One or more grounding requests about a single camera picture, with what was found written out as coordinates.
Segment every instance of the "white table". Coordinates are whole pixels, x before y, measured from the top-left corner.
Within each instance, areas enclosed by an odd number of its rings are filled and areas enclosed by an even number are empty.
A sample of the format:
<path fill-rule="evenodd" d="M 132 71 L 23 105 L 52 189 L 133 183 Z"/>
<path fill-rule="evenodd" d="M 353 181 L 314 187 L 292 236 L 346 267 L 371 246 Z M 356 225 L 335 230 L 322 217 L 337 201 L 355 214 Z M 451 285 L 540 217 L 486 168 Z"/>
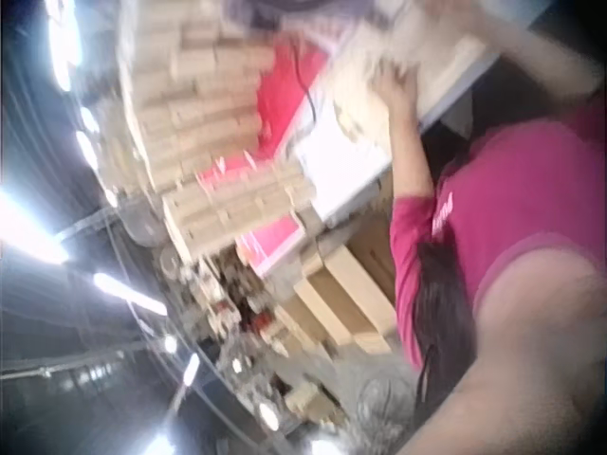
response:
<path fill-rule="evenodd" d="M 401 2 L 379 3 L 396 9 Z M 489 11 L 521 27 L 529 27 L 551 3 L 552 0 L 484 1 Z M 314 207 L 324 222 L 342 218 L 364 204 L 373 196 L 369 186 L 391 164 L 388 113 L 367 86 L 375 62 L 383 55 L 403 64 L 421 62 L 422 131 L 438 121 L 499 57 L 472 37 L 447 25 L 437 27 L 430 23 L 416 6 L 411 6 L 387 35 L 361 24 L 320 81 L 324 101 L 316 130 L 296 147 L 306 173 L 317 185 Z M 326 112 L 332 110 L 332 102 L 369 139 L 366 149 L 352 147 L 352 159 L 345 158 L 345 136 L 339 138 L 340 130 L 336 131 L 331 113 Z"/>

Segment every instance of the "dark hair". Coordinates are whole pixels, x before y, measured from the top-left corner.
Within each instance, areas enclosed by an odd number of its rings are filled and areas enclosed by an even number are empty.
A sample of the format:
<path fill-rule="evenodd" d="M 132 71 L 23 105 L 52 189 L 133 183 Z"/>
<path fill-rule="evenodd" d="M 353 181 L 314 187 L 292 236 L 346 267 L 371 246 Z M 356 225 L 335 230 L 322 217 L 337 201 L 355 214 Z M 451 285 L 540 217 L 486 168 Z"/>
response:
<path fill-rule="evenodd" d="M 476 336 L 455 243 L 417 246 L 421 264 L 413 327 L 424 366 L 417 383 L 414 424 L 421 427 L 445 401 L 476 357 Z"/>

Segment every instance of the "pink t-shirt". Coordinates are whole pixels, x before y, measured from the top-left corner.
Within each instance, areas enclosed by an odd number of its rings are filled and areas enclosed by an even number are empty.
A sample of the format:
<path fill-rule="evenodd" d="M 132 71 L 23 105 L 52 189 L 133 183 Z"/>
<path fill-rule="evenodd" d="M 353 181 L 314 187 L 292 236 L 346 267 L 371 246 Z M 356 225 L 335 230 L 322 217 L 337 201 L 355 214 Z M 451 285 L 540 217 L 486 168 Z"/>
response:
<path fill-rule="evenodd" d="M 604 104 L 567 121 L 541 119 L 489 134 L 472 161 L 441 181 L 436 198 L 395 200 L 391 225 L 398 329 L 412 363 L 423 362 L 413 332 L 420 240 L 453 233 L 473 311 L 488 286 L 529 250 L 574 248 L 605 266 Z"/>

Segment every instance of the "workshop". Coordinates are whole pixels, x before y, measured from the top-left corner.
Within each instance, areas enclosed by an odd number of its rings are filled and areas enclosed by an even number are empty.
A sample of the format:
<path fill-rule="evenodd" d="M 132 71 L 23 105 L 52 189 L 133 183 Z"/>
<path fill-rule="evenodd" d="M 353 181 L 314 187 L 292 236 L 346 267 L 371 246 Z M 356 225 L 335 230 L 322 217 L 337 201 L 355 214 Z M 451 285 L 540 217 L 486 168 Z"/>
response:
<path fill-rule="evenodd" d="M 3 2 L 0 451 L 607 453 L 590 3 Z"/>

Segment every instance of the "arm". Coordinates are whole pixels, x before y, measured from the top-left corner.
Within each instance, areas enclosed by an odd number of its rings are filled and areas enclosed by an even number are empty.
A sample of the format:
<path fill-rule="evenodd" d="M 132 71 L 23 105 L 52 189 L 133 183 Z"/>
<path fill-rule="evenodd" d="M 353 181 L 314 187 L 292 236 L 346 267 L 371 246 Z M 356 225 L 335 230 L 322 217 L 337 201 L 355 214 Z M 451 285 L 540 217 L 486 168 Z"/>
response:
<path fill-rule="evenodd" d="M 604 75 L 599 64 L 549 38 L 484 12 L 476 0 L 425 0 L 424 4 L 430 13 L 454 21 L 503 52 L 555 100 L 584 98 L 600 87 Z"/>
<path fill-rule="evenodd" d="M 396 316 L 400 338 L 411 362 L 421 368 L 422 356 L 413 330 L 413 301 L 419 282 L 417 244 L 430 238 L 434 187 L 417 131 L 417 74 L 399 75 L 392 64 L 381 63 L 372 88 L 390 115 L 395 202 L 390 246 L 395 261 Z"/>
<path fill-rule="evenodd" d="M 396 66 L 381 62 L 371 84 L 390 116 L 394 198 L 432 197 L 434 184 L 417 131 L 416 68 L 399 75 Z"/>
<path fill-rule="evenodd" d="M 487 292 L 476 361 L 399 455 L 569 453 L 588 425 L 604 393 L 604 278 L 569 252 L 518 261 Z"/>

